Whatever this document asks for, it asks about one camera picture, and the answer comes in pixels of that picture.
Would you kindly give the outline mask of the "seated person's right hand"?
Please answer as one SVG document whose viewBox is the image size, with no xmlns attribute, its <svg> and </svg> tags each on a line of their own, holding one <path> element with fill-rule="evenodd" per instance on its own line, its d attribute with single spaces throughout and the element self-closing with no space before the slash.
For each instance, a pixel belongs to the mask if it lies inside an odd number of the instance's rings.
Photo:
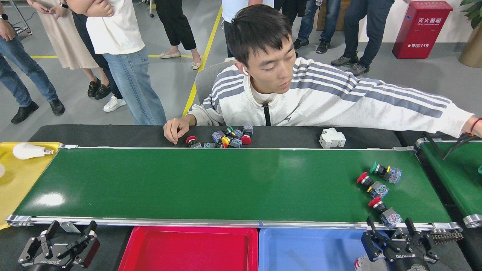
<svg viewBox="0 0 482 271">
<path fill-rule="evenodd" d="M 187 114 L 181 118 L 170 119 L 163 126 L 164 137 L 177 144 L 179 139 L 188 132 L 190 126 L 196 125 L 196 118 L 194 115 Z"/>
</svg>

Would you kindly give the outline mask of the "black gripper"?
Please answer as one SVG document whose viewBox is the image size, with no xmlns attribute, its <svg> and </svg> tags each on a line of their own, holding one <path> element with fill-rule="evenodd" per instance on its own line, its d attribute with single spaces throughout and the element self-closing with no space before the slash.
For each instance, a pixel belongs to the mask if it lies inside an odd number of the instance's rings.
<svg viewBox="0 0 482 271">
<path fill-rule="evenodd" d="M 398 253 L 400 248 L 389 237 L 376 230 L 370 216 L 366 221 L 367 231 L 362 235 L 361 242 L 370 261 L 385 259 L 389 271 L 429 271 L 427 262 L 435 264 L 439 260 L 439 256 L 432 252 L 435 245 L 432 235 L 417 230 L 411 218 L 405 219 L 410 237 L 404 249 L 406 253 Z M 416 251 L 419 242 L 425 249 L 424 253 Z"/>
<path fill-rule="evenodd" d="M 60 228 L 60 223 L 55 220 L 38 237 L 28 240 L 19 256 L 18 263 L 26 265 L 27 271 L 69 271 L 74 264 L 86 269 L 100 247 L 100 242 L 94 232 L 97 226 L 97 223 L 92 220 L 76 241 L 67 246 L 62 244 L 51 246 L 50 240 Z M 36 256 L 39 248 L 42 249 L 42 253 Z"/>
</svg>

